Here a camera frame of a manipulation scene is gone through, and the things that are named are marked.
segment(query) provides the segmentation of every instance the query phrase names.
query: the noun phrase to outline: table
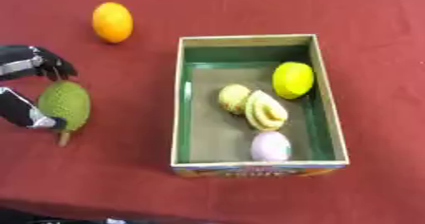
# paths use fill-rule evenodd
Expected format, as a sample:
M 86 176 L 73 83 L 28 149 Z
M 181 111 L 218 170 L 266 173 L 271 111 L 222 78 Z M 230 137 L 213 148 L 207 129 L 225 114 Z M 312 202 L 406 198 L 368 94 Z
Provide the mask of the table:
M 130 9 L 116 46 L 91 29 Z M 229 223 L 421 223 L 425 218 L 425 0 L 0 0 L 0 44 L 73 63 L 93 113 L 65 149 L 0 121 L 0 205 L 74 218 Z M 322 177 L 199 178 L 168 166 L 179 36 L 317 33 L 351 166 Z M 47 79 L 7 82 L 36 99 Z

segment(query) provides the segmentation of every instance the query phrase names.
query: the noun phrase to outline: open box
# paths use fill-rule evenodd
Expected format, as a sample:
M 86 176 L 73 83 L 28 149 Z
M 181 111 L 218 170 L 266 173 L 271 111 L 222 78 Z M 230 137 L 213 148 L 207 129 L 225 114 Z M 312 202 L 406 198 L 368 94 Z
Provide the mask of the open box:
M 286 61 L 311 65 L 315 73 L 313 88 L 291 101 L 271 85 L 274 69 Z M 289 160 L 251 159 L 258 132 L 218 104 L 218 91 L 228 84 L 261 89 L 286 108 L 279 131 L 291 142 Z M 175 90 L 171 165 L 184 177 L 316 175 L 349 163 L 316 35 L 180 38 Z

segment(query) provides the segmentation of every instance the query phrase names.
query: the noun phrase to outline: toy fruit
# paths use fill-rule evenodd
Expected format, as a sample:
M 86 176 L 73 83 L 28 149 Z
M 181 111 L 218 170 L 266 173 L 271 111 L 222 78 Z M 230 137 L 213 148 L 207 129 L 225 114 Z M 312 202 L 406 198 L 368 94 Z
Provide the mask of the toy fruit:
M 70 132 L 85 124 L 90 115 L 90 98 L 79 84 L 60 81 L 50 85 L 38 100 L 40 110 L 50 116 L 66 120 L 61 132 L 60 146 L 66 146 Z
M 303 96 L 313 83 L 313 69 L 303 63 L 286 62 L 279 65 L 273 73 L 273 88 L 285 99 Z
M 233 114 L 243 114 L 250 90 L 241 84 L 230 84 L 220 90 L 218 103 Z
M 123 5 L 103 3 L 93 12 L 93 29 L 107 42 L 119 43 L 133 31 L 133 18 Z
M 245 116 L 250 125 L 261 131 L 282 127 L 288 117 L 286 110 L 261 90 L 254 91 L 248 97 Z
M 279 161 L 290 157 L 289 140 L 279 132 L 270 131 L 258 134 L 250 148 L 254 160 Z

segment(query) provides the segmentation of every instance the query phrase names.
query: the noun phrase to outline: fruit stem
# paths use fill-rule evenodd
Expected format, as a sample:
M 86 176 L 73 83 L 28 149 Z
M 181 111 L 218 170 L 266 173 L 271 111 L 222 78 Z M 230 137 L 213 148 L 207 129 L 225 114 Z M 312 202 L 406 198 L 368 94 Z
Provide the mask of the fruit stem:
M 61 136 L 59 138 L 59 146 L 66 147 L 70 138 L 71 138 L 71 133 L 67 131 L 61 132 Z

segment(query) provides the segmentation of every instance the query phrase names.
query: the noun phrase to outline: pale pink ball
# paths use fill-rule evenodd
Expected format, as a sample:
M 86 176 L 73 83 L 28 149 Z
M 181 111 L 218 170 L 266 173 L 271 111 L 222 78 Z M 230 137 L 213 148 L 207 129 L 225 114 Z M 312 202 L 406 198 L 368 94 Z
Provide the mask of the pale pink ball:
M 290 157 L 290 142 L 279 132 L 267 131 L 258 134 L 252 141 L 250 153 L 254 160 L 281 161 Z

